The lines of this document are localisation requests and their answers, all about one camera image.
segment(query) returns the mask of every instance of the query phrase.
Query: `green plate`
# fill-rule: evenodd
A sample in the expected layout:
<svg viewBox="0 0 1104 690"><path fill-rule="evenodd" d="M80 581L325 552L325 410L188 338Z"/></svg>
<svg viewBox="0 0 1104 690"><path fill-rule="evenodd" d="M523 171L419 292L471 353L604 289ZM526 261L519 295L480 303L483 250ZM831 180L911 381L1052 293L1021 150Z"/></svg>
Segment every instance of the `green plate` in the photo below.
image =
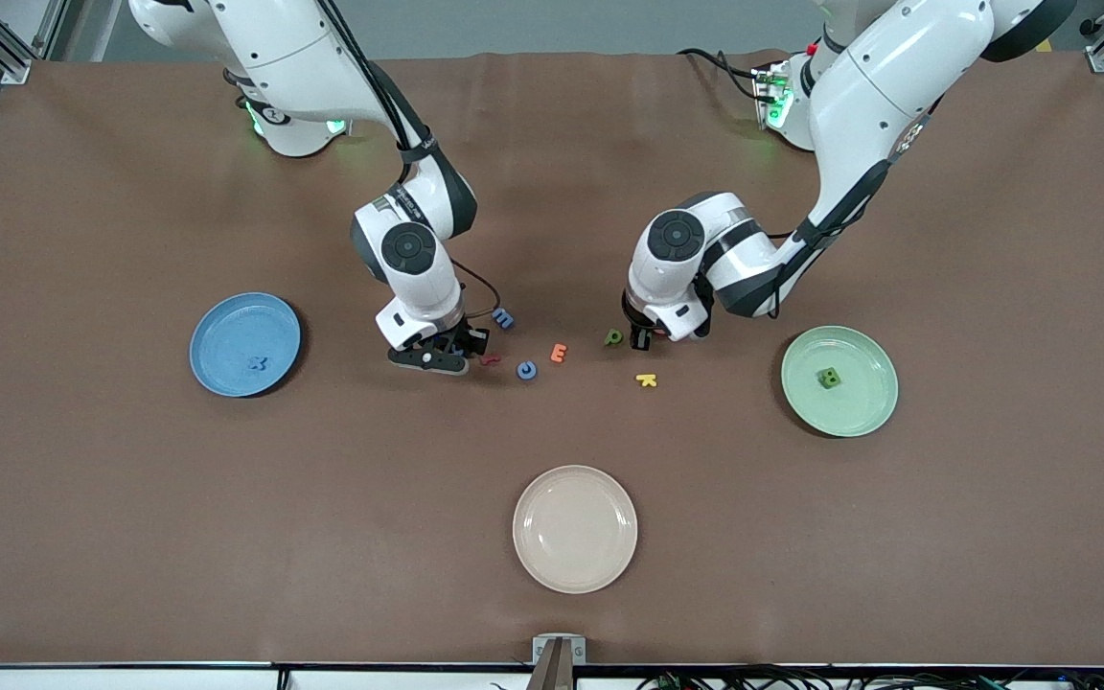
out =
<svg viewBox="0 0 1104 690"><path fill-rule="evenodd" d="M875 432L898 406L898 371L874 340L845 326L814 328L783 358L786 401L831 436Z"/></svg>

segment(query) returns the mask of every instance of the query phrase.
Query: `green block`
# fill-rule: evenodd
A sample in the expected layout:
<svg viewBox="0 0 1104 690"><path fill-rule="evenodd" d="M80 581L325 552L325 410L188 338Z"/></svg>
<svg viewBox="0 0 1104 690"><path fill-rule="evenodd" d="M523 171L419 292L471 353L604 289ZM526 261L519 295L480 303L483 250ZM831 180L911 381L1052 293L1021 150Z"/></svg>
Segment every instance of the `green block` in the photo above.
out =
<svg viewBox="0 0 1104 690"><path fill-rule="evenodd" d="M841 383L841 376L838 375L838 372L832 367L818 373L817 376L820 380L820 385L824 385L826 389L837 388Z"/></svg>

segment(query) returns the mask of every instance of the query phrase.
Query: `plate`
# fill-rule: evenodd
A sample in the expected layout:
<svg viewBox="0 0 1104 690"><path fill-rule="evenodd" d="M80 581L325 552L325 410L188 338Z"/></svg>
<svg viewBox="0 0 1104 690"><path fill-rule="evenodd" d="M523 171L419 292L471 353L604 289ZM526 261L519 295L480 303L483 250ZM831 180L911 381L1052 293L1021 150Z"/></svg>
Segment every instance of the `plate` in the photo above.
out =
<svg viewBox="0 0 1104 690"><path fill-rule="evenodd" d="M827 388L822 372L838 383ZM822 326L796 338L781 368L786 401L819 432L853 437L875 432L898 406L898 371L874 340L845 326Z"/></svg>
<svg viewBox="0 0 1104 690"><path fill-rule="evenodd" d="M518 499L513 549L522 567L549 590L602 590L625 572L636 550L633 501L596 468L553 468Z"/></svg>
<svg viewBox="0 0 1104 690"><path fill-rule="evenodd" d="M190 338L190 368L220 396L256 396L297 361L301 322L275 294L237 294L219 302Z"/></svg>

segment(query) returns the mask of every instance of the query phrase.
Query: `beige plate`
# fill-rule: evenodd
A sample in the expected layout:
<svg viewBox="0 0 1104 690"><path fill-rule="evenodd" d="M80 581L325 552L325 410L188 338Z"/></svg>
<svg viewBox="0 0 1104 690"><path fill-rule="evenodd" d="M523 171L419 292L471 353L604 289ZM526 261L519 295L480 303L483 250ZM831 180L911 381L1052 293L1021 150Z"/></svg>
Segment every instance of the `beige plate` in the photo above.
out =
<svg viewBox="0 0 1104 690"><path fill-rule="evenodd" d="M612 584L636 549L636 511L625 489L586 466L552 468L522 490L513 549L540 585L586 594Z"/></svg>

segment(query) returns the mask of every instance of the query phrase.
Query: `green led light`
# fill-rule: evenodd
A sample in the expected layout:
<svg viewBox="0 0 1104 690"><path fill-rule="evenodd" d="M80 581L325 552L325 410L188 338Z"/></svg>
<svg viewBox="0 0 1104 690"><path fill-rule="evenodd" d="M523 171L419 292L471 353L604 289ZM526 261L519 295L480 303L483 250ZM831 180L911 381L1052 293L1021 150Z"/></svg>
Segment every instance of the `green led light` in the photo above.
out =
<svg viewBox="0 0 1104 690"><path fill-rule="evenodd" d="M266 136L266 135L263 135L263 126L262 126L262 124L258 124L258 116L254 113L254 106L250 105L250 100L245 102L245 112L250 114L250 119L254 121L254 132L255 132L255 135Z"/></svg>
<svg viewBox="0 0 1104 690"><path fill-rule="evenodd" d="M783 92L776 104L769 106L769 127L781 127L786 121L786 113L795 103L795 94L789 88Z"/></svg>

